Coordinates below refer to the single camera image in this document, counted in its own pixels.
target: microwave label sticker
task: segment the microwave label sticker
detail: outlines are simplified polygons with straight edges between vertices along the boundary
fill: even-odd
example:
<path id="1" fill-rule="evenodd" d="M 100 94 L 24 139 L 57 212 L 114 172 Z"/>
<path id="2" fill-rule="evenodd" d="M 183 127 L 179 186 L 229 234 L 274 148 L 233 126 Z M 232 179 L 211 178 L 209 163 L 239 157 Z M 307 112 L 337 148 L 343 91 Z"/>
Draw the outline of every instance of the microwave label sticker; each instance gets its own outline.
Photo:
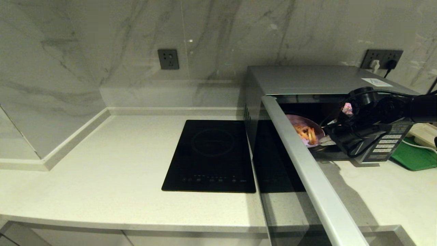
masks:
<path id="1" fill-rule="evenodd" d="M 364 81 L 369 82 L 370 84 L 377 86 L 377 87 L 393 87 L 391 84 L 387 84 L 382 80 L 375 79 L 375 78 L 361 78 Z"/>

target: black induction cooktop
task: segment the black induction cooktop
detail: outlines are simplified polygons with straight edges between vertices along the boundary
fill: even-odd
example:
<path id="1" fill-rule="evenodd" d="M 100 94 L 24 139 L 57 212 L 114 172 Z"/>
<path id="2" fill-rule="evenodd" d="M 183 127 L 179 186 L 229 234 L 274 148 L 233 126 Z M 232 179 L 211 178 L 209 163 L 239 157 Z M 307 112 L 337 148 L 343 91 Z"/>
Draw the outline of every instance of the black induction cooktop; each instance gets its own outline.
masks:
<path id="1" fill-rule="evenodd" d="M 244 122 L 187 120 L 162 190 L 255 193 Z"/>

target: food on plate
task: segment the food on plate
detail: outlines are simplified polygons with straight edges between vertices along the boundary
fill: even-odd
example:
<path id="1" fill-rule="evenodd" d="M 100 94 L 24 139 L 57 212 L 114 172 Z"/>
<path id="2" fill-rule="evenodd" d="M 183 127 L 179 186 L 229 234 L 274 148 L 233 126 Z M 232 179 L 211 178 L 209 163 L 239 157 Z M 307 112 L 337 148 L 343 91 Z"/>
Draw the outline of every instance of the food on plate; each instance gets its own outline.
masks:
<path id="1" fill-rule="evenodd" d="M 308 140 L 310 145 L 318 144 L 314 128 L 303 125 L 293 125 L 293 127 L 295 128 L 301 139 Z"/>

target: power socket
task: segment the power socket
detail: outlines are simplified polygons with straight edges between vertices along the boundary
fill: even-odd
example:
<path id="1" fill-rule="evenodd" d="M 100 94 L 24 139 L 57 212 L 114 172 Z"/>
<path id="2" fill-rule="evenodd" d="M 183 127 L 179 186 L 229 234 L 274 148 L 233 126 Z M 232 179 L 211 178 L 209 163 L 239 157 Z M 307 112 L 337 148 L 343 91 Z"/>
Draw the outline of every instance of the power socket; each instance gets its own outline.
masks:
<path id="1" fill-rule="evenodd" d="M 158 57 L 160 58 L 161 69 L 179 69 L 179 61 L 177 60 L 177 51 L 175 49 L 159 49 Z"/>
<path id="2" fill-rule="evenodd" d="M 363 69 L 372 69 L 370 63 L 373 60 L 379 60 L 379 69 L 388 69 L 387 63 L 390 60 L 395 60 L 399 63 L 403 50 L 392 49 L 368 49 L 364 56 L 361 67 Z"/>

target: marble wall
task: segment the marble wall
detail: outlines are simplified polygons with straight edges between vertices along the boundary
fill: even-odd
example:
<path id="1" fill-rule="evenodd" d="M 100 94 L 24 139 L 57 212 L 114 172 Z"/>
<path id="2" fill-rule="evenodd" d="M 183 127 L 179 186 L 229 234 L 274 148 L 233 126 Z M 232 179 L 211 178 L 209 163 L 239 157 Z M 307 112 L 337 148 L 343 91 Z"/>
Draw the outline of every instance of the marble wall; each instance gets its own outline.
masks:
<path id="1" fill-rule="evenodd" d="M 0 107 L 0 159 L 39 160 L 35 150 Z"/>
<path id="2" fill-rule="evenodd" d="M 0 0 L 0 104 L 43 158 L 105 104 L 63 0 Z"/>
<path id="3" fill-rule="evenodd" d="M 435 0 L 68 1 L 108 106 L 236 106 L 248 65 L 356 65 L 403 49 L 388 78 L 425 92 L 437 76 Z M 176 48 L 180 69 L 160 70 Z"/>

